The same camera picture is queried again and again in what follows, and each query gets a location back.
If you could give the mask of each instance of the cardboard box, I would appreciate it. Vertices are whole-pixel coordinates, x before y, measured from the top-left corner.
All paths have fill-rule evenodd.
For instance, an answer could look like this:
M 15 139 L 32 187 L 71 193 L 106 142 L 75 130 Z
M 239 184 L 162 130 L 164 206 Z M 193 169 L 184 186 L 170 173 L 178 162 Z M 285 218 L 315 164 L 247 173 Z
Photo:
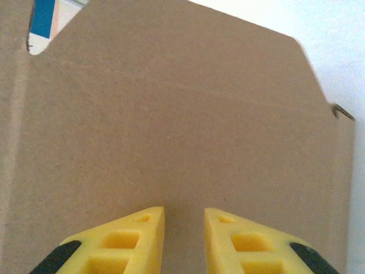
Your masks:
M 205 272 L 205 207 L 344 272 L 354 122 L 293 38 L 183 0 L 91 1 L 31 56 L 31 1 L 1 13 L 1 273 L 151 206 L 163 273 Z

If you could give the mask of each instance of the black rubber pad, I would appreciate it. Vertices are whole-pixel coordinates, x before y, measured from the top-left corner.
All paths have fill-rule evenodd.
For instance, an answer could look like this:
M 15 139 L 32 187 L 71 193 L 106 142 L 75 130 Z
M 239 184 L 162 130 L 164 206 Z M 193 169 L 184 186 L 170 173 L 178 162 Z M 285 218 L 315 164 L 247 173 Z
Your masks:
M 70 241 L 56 247 L 29 274 L 56 274 L 80 245 L 81 241 Z
M 291 248 L 315 274 L 339 274 L 316 250 L 298 243 L 291 243 Z

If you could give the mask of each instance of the rectangular hole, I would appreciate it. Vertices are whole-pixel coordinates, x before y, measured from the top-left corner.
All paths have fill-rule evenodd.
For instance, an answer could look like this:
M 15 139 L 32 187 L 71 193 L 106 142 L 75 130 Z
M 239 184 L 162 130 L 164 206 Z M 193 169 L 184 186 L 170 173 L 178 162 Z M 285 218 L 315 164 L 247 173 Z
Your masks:
M 272 251 L 272 246 L 264 236 L 260 234 L 241 235 L 236 234 L 231 236 L 234 248 L 238 252 L 252 251 Z
M 82 274 L 123 274 L 128 259 L 115 257 L 92 257 Z
M 149 221 L 149 218 L 151 218 L 151 216 L 150 216 L 150 215 L 145 215 L 145 216 L 143 216 L 143 217 L 141 217 L 141 218 L 137 219 L 137 221 Z
M 139 233 L 131 231 L 115 231 L 109 234 L 101 248 L 133 249 L 139 240 Z
M 242 263 L 245 274 L 285 274 L 280 261 L 255 261 Z
M 227 217 L 220 216 L 219 221 L 221 223 L 234 223 L 234 220 L 228 219 Z

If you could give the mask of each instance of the triangular yellow piece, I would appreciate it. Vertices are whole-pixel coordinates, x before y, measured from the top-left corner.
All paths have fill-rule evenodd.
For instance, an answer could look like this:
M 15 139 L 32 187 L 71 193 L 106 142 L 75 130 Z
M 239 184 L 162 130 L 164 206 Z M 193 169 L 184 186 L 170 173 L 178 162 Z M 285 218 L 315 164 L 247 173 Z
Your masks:
M 160 273 L 164 243 L 163 207 L 151 207 L 67 238 L 80 247 L 57 274 Z
M 206 208 L 208 274 L 313 274 L 290 247 L 305 241 L 219 209 Z

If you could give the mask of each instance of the cardboard flap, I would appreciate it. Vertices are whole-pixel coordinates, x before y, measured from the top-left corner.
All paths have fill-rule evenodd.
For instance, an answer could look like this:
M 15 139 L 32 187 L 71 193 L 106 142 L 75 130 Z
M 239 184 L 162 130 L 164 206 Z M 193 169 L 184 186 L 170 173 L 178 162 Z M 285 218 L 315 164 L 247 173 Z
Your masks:
M 330 114 L 293 38 L 185 0 L 91 1 L 39 58 Z
M 354 150 L 354 118 L 349 117 L 342 108 L 334 110 L 337 117 L 336 154 L 334 158 L 334 173 L 332 179 L 331 205 L 328 220 L 330 229 L 328 235 L 329 257 L 340 273 L 345 273 L 347 256 L 347 229 L 352 179 L 352 153 Z
M 21 40 L 26 44 L 33 1 L 3 0 L 0 9 L 0 29 L 2 42 Z
M 26 272 L 68 235 L 156 204 L 167 209 L 167 273 L 203 272 L 207 205 L 328 254 L 333 116 L 94 71 L 46 61 L 30 71 L 7 273 Z

